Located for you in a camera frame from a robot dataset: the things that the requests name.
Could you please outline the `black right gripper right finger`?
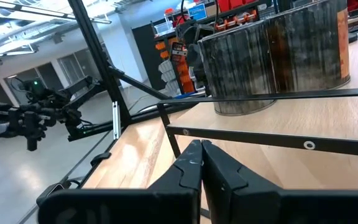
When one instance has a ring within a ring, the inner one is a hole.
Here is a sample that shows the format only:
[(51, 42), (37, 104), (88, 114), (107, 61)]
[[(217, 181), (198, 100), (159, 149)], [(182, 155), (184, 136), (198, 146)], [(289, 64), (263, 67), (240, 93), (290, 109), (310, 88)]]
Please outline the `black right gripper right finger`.
[(273, 182), (237, 161), (211, 141), (202, 140), (204, 166), (213, 180), (222, 183), (223, 189), (269, 191), (280, 189)]

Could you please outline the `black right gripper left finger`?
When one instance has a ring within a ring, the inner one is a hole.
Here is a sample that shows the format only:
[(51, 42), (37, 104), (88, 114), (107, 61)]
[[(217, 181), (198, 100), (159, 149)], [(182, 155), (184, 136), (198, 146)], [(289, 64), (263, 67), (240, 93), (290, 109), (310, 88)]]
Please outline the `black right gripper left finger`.
[(179, 191), (201, 190), (203, 146), (200, 140), (192, 140), (168, 170), (148, 187), (150, 190)]

